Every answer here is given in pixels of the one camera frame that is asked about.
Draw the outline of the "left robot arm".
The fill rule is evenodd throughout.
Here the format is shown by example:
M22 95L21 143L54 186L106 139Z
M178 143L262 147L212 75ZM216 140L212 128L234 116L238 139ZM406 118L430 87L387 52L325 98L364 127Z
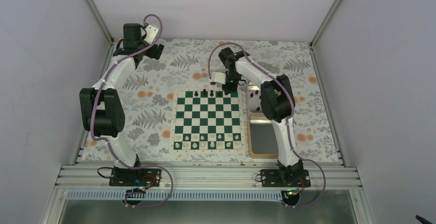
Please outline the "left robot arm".
M84 129L94 141L107 145L114 166L125 169L122 178L129 185L137 185L143 179L143 171L124 131L126 118L119 90L144 57L158 60L164 47L156 43L161 28L155 25L124 24L123 34L106 72L92 87L81 89L79 99Z

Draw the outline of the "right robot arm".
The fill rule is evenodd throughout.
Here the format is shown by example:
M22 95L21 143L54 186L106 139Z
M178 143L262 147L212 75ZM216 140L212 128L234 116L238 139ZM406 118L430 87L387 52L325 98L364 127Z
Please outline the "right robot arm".
M222 83L224 94L237 92L239 82L246 78L260 89L261 111L271 121L278 145L278 178L282 185L292 186L303 168L295 152L295 139L291 132L295 102L289 79L266 70L244 51L233 52L227 47L219 53L226 71Z

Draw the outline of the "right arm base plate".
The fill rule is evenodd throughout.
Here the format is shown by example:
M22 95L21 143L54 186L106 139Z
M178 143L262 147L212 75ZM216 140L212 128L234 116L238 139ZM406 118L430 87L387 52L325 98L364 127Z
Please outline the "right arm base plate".
M309 188L312 185L308 170L288 174L277 169L263 169L260 177L264 188Z

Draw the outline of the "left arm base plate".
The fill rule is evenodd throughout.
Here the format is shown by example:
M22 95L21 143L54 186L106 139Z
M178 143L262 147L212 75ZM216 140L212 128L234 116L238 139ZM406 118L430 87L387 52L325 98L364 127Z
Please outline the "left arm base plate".
M114 167L111 172L109 186L149 187L159 186L161 169L120 169Z

